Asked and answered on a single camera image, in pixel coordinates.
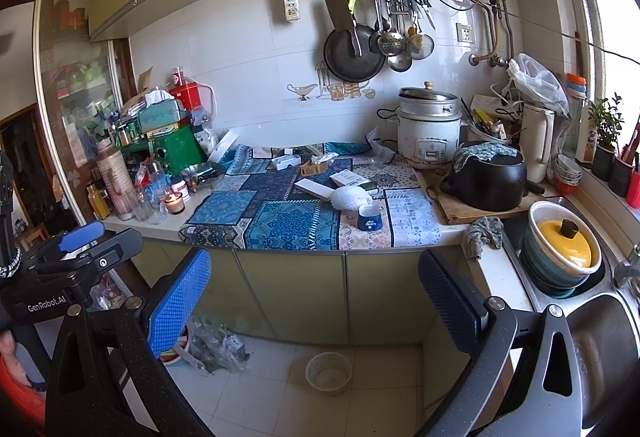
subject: glass cabinet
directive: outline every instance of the glass cabinet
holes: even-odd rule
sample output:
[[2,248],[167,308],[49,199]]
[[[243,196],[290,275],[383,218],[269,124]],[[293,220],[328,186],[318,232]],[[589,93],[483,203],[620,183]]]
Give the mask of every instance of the glass cabinet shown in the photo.
[[33,23],[40,117],[79,224],[94,219],[86,187],[94,180],[96,143],[109,136],[110,114],[122,105],[113,46],[89,41],[88,1],[36,0]]

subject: doorway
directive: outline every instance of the doorway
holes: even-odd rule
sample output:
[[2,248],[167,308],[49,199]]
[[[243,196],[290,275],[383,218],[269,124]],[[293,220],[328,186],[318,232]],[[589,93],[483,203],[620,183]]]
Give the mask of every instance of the doorway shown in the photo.
[[40,226],[48,236],[54,236],[78,227],[71,210],[65,210],[54,197],[53,170],[40,132],[36,105],[0,123],[0,146],[14,166],[14,191],[28,228]]

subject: stainless steel sink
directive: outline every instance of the stainless steel sink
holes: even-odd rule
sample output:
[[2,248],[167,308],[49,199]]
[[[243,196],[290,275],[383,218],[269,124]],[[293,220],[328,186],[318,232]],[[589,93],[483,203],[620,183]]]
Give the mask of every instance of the stainless steel sink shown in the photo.
[[636,361],[640,357],[640,313],[638,301],[630,286],[616,289],[613,284],[613,266],[617,264],[612,251],[604,243],[589,221],[565,198],[552,201],[573,211],[594,232],[602,251],[604,272],[578,287],[575,295],[556,299],[546,295],[533,283],[518,258],[519,247],[514,248],[514,235],[526,225],[525,216],[514,219],[509,227],[517,229],[503,234],[504,248],[527,291],[533,308],[542,312],[550,304],[559,305],[567,316],[580,369],[582,390],[582,427],[593,427],[605,414],[617,394],[624,387]]
[[578,357],[582,427],[594,426],[625,386],[638,360],[636,335],[616,296],[592,298],[567,316]]

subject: red cup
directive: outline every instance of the red cup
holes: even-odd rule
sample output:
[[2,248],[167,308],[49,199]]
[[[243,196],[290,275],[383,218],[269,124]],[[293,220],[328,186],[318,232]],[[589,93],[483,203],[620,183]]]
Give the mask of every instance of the red cup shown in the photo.
[[640,174],[636,171],[631,173],[629,191],[626,192],[626,201],[632,208],[640,206]]

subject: black pot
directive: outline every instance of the black pot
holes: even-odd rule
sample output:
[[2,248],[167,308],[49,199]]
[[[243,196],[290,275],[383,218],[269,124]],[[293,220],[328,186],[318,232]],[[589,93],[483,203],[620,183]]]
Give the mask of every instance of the black pot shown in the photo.
[[611,170],[611,176],[609,177],[609,189],[619,197],[626,197],[626,192],[629,191],[631,173],[633,173],[633,170],[633,166],[626,162],[622,162],[618,157],[613,159],[613,167]]
[[[471,141],[461,147],[481,144]],[[440,189],[465,204],[485,211],[509,211],[526,195],[527,165],[522,154],[495,155],[490,161],[471,157],[459,172],[453,168],[440,183]]]
[[616,158],[616,154],[613,150],[603,148],[598,144],[596,146],[596,153],[593,156],[593,163],[591,163],[591,172],[603,181],[608,181],[613,169],[613,159]]

